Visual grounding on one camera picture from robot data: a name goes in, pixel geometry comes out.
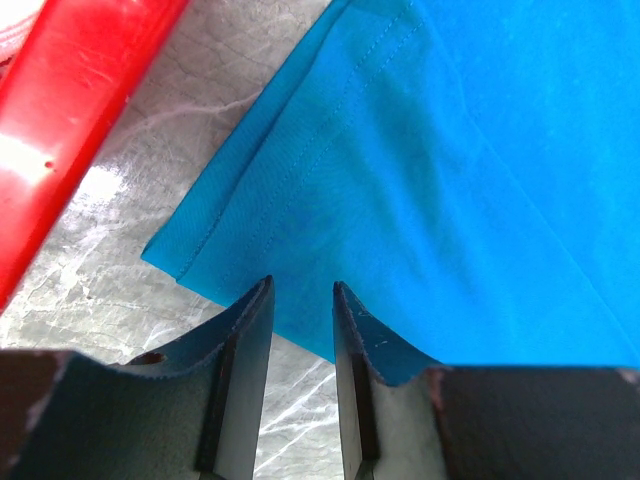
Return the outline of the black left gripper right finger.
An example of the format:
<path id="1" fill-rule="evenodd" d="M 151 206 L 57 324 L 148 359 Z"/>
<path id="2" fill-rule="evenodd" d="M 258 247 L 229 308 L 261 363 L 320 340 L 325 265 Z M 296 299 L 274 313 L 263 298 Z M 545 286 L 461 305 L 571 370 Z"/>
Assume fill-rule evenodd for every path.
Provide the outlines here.
<path id="1" fill-rule="evenodd" d="M 639 374 L 446 366 L 333 288 L 348 479 L 635 479 Z"/>

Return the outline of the blue t shirt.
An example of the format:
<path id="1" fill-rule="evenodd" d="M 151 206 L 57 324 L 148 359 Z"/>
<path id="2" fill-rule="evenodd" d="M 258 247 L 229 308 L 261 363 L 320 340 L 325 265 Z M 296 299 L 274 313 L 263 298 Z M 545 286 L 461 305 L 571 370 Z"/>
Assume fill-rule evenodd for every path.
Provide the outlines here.
<path id="1" fill-rule="evenodd" d="M 449 364 L 639 363 L 639 5 L 334 1 L 143 259 L 334 356 L 331 289 Z"/>

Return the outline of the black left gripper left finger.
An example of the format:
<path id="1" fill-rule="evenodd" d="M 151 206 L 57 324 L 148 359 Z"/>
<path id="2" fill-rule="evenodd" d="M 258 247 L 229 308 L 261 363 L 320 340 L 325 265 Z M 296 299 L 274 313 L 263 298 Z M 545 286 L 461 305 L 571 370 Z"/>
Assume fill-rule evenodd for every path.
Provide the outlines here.
<path id="1" fill-rule="evenodd" d="M 3 350 L 2 477 L 251 478 L 274 303 L 264 278 L 125 364 L 73 350 Z"/>

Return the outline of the red plastic bin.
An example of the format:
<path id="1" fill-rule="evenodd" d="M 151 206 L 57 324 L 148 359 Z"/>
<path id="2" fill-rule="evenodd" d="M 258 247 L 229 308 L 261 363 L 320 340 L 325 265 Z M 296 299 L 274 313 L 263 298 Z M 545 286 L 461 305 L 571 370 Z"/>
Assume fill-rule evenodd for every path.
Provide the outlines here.
<path id="1" fill-rule="evenodd" d="M 1 304 L 186 7 L 47 1 L 1 81 Z"/>

